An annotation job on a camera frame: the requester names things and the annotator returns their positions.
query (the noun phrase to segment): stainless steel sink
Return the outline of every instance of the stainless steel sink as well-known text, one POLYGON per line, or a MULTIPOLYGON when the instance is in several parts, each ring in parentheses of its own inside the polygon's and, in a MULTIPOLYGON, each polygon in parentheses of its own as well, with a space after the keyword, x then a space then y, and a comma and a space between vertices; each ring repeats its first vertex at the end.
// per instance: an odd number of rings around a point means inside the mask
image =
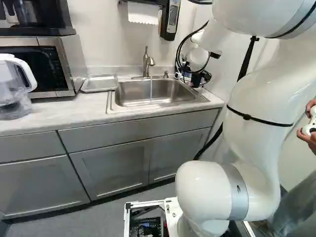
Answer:
POLYGON ((131 80, 119 83, 115 103, 124 107, 193 101, 194 95, 176 80, 131 80))
POLYGON ((107 113, 209 102, 194 89, 175 79, 141 78, 119 81, 111 92, 107 113))

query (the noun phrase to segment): backsplash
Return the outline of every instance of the backsplash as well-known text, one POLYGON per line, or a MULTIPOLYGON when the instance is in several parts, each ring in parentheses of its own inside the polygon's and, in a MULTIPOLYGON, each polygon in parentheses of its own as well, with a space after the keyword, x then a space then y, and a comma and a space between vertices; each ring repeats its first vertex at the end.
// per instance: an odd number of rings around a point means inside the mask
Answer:
POLYGON ((90 73, 107 66, 140 66, 145 46, 157 66, 173 66, 181 40, 193 30, 196 5, 182 0, 177 35, 168 42, 158 26, 130 23, 127 5, 116 0, 68 0, 72 23, 80 35, 90 73))

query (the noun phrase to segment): white controller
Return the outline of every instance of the white controller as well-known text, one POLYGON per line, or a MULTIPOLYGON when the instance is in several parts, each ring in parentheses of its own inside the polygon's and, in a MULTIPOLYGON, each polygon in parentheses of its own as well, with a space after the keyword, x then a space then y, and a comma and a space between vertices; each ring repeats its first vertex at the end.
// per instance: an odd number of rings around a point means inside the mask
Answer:
POLYGON ((312 132, 316 132, 316 106, 311 108, 311 120, 309 124, 306 124, 303 129, 302 133, 305 135, 310 136, 312 132))

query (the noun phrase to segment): cabinet door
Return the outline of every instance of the cabinet door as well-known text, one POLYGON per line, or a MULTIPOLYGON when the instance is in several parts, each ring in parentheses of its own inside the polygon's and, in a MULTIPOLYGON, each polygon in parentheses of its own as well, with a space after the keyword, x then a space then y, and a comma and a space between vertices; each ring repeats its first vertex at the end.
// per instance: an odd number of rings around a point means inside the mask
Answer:
POLYGON ((91 199, 148 183, 148 141, 132 142, 70 154, 91 199))
POLYGON ((175 176, 177 169, 193 160, 206 142, 210 128, 151 139, 149 183, 175 176))
POLYGON ((4 219, 89 202, 66 155, 0 164, 0 193, 4 219))

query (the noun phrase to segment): gray countertop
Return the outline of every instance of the gray countertop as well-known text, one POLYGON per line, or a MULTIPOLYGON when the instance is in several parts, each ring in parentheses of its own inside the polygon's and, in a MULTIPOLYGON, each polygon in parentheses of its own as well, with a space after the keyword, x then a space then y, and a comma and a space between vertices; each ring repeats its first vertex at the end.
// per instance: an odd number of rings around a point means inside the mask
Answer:
POLYGON ((210 102, 161 107, 132 113, 107 114, 107 92, 84 94, 74 98, 41 99, 32 104, 33 111, 22 118, 0 121, 0 136, 53 131, 81 126, 143 119, 198 110, 220 108, 224 101, 201 88, 201 94, 210 102))

